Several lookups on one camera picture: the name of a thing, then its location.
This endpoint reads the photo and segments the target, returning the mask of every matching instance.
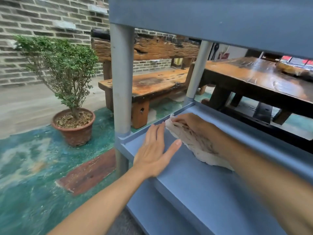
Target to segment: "terracotta pot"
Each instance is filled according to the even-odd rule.
[[[59,113],[57,113],[55,116],[52,118],[52,126],[59,130],[63,137],[65,138],[65,141],[70,145],[70,146],[82,146],[85,143],[87,143],[90,138],[91,138],[91,131],[92,131],[92,124],[96,119],[95,114],[87,109],[80,108],[80,111],[85,111],[90,114],[92,114],[92,120],[85,126],[81,128],[61,128],[55,124],[57,118],[60,118],[62,115],[69,113],[71,110],[62,110]]]

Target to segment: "potted plant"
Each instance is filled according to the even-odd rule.
[[[57,113],[52,126],[60,130],[71,146],[84,145],[91,138],[95,114],[82,108],[88,96],[98,58],[87,45],[70,44],[67,39],[16,36],[17,47],[34,72],[61,103],[68,107]]]

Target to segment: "pot rim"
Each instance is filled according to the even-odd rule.
[[[95,119],[96,119],[95,113],[94,113],[93,111],[87,110],[87,109],[85,109],[85,108],[79,108],[79,110],[86,111],[86,112],[92,114],[92,120],[91,120],[88,124],[86,124],[85,126],[80,127],[80,128],[61,128],[61,127],[59,127],[59,126],[57,126],[57,125],[55,124],[55,122],[54,122],[55,118],[56,118],[58,115],[61,115],[61,114],[63,114],[63,113],[65,114],[65,113],[71,111],[70,109],[62,110],[62,111],[59,111],[58,113],[56,113],[56,114],[53,116],[53,118],[52,118],[51,125],[53,126],[53,128],[55,128],[55,129],[57,129],[57,130],[66,131],[66,132],[68,132],[68,131],[77,131],[77,130],[81,130],[81,129],[87,128],[88,126],[91,126],[91,125],[94,123]]]

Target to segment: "soil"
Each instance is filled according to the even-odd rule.
[[[61,116],[55,122],[55,124],[61,128],[80,128],[88,124],[92,120],[92,114],[80,111],[79,119],[75,119],[71,112]]]

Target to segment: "forearm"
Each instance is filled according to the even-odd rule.
[[[131,168],[76,209],[48,235],[104,235],[144,179],[141,170]]]
[[[203,134],[236,173],[260,195],[286,232],[312,234],[313,189],[309,183],[212,124],[203,127]]]

